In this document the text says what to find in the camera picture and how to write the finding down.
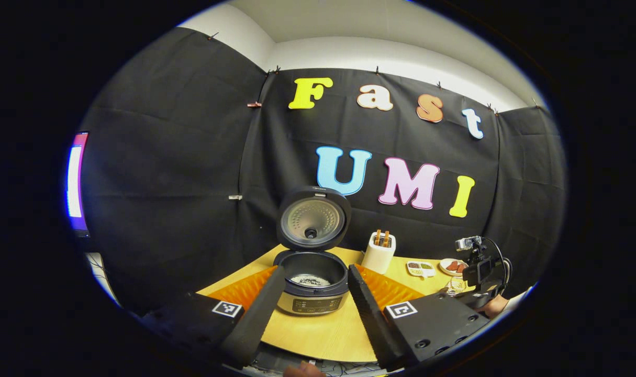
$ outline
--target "camera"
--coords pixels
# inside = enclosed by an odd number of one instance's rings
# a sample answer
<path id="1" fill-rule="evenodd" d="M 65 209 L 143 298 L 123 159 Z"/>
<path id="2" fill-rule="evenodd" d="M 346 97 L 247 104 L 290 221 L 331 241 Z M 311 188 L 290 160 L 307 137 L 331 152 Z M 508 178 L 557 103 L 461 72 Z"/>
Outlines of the camera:
<path id="1" fill-rule="evenodd" d="M 455 249 L 457 251 L 471 250 L 471 248 L 474 247 L 474 243 L 476 243 L 476 245 L 480 245 L 481 242 L 480 236 L 458 239 L 455 241 Z"/>

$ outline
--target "blue letter u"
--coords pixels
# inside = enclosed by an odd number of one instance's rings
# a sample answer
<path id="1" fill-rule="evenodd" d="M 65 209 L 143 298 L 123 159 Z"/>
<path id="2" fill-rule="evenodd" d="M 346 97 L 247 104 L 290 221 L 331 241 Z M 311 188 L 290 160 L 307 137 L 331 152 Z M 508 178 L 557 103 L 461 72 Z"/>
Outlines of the blue letter u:
<path id="1" fill-rule="evenodd" d="M 371 153 L 366 150 L 351 150 L 353 158 L 353 178 L 348 183 L 337 181 L 337 162 L 343 155 L 343 151 L 336 147 L 320 147 L 316 149 L 320 156 L 318 160 L 318 185 L 334 189 L 344 195 L 353 195 L 360 191 L 364 184 L 366 161 L 371 158 Z"/>

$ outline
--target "letter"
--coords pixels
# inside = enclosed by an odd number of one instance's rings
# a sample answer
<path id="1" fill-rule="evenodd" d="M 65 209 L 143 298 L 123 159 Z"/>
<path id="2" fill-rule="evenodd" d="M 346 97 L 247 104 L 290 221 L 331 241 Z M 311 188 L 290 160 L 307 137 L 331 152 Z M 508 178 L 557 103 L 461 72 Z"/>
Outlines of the letter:
<path id="1" fill-rule="evenodd" d="M 483 132 L 478 129 L 481 117 L 476 115 L 473 109 L 462 110 L 462 115 L 466 117 L 466 126 L 469 128 L 469 134 L 476 139 L 483 139 Z"/>
<path id="2" fill-rule="evenodd" d="M 311 102 L 311 96 L 315 100 L 322 98 L 325 91 L 323 86 L 332 88 L 334 82 L 329 77 L 318 77 L 314 79 L 296 79 L 297 91 L 294 93 L 294 101 L 290 102 L 287 107 L 291 109 L 312 109 L 315 103 Z"/>
<path id="3" fill-rule="evenodd" d="M 320 156 L 318 160 L 318 185 L 339 191 L 342 195 L 353 195 L 360 191 L 364 184 L 366 161 L 371 158 L 371 153 L 366 150 L 351 150 L 353 158 L 353 178 L 348 183 L 337 181 L 337 162 L 343 155 L 343 151 L 336 147 L 320 147 L 316 149 Z"/>
<path id="4" fill-rule="evenodd" d="M 441 98 L 433 95 L 421 95 L 418 97 L 418 105 L 416 113 L 420 119 L 438 123 L 443 119 L 443 101 Z"/>
<path id="5" fill-rule="evenodd" d="M 432 191 L 434 181 L 439 174 L 439 167 L 432 164 L 424 164 L 418 169 L 416 176 L 411 179 L 408 172 L 406 161 L 401 158 L 389 157 L 385 159 L 385 165 L 388 167 L 387 184 L 385 193 L 378 196 L 378 201 L 393 205 L 397 203 L 395 192 L 399 190 L 399 198 L 402 205 L 406 205 L 413 194 L 416 198 L 411 202 L 413 208 L 432 209 Z"/>
<path id="6" fill-rule="evenodd" d="M 392 102 L 390 102 L 390 92 L 380 85 L 365 85 L 360 88 L 363 93 L 358 96 L 358 105 L 366 107 L 366 109 L 387 110 L 392 109 Z"/>
<path id="7" fill-rule="evenodd" d="M 454 217 L 466 217 L 466 202 L 469 201 L 469 193 L 471 188 L 476 184 L 473 178 L 466 175 L 457 177 L 457 198 L 455 198 L 455 205 L 452 206 L 449 213 Z"/>

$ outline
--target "ceiling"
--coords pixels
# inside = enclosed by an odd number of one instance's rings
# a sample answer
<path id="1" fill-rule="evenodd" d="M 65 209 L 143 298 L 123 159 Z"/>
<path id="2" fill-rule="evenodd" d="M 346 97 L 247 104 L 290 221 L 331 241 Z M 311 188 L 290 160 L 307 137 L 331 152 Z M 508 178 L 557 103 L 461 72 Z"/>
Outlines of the ceiling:
<path id="1" fill-rule="evenodd" d="M 475 34 L 405 0 L 232 0 L 277 43 L 348 36 L 406 43 L 452 57 L 533 105 L 541 96 L 511 62 Z"/>

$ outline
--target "rice cooker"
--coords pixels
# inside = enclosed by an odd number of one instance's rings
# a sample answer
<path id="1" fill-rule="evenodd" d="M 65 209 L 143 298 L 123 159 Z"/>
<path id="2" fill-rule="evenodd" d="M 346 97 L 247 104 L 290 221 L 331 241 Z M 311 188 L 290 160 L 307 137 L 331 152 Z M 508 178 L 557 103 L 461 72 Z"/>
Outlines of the rice cooker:
<path id="1" fill-rule="evenodd" d="M 330 188 L 304 186 L 281 203 L 277 236 L 288 250 L 274 265 L 285 270 L 278 307 L 292 315 L 324 315 L 339 310 L 348 294 L 348 268 L 329 250 L 348 229 L 351 205 Z"/>

